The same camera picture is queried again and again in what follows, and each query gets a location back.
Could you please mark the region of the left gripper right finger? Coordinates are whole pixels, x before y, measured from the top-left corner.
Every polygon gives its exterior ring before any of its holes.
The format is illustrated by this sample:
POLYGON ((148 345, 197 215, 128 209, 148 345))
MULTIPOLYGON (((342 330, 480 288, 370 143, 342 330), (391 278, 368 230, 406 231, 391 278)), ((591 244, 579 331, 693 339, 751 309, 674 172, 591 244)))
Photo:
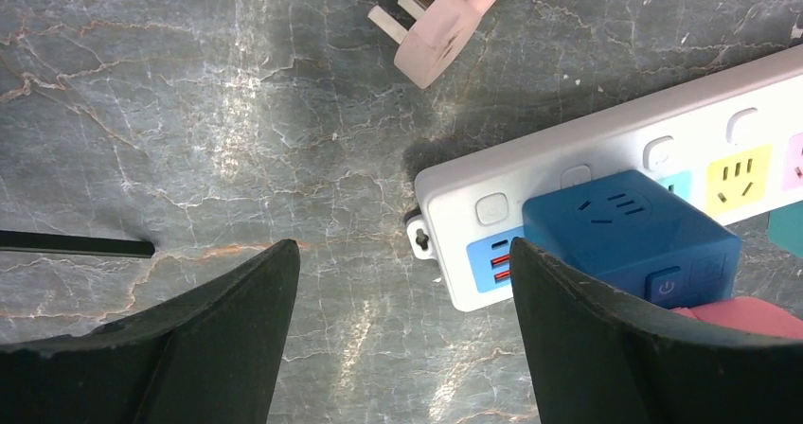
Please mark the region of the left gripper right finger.
POLYGON ((543 423, 798 423, 802 342, 663 309, 513 241, 543 423))

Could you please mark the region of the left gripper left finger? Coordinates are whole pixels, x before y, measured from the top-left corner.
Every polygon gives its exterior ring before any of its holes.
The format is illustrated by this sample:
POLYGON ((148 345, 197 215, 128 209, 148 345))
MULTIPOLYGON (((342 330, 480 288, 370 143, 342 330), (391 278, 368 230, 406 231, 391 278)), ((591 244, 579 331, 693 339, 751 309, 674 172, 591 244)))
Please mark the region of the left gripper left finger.
POLYGON ((5 423, 263 423, 300 272, 284 239, 82 336, 1 348, 5 423))

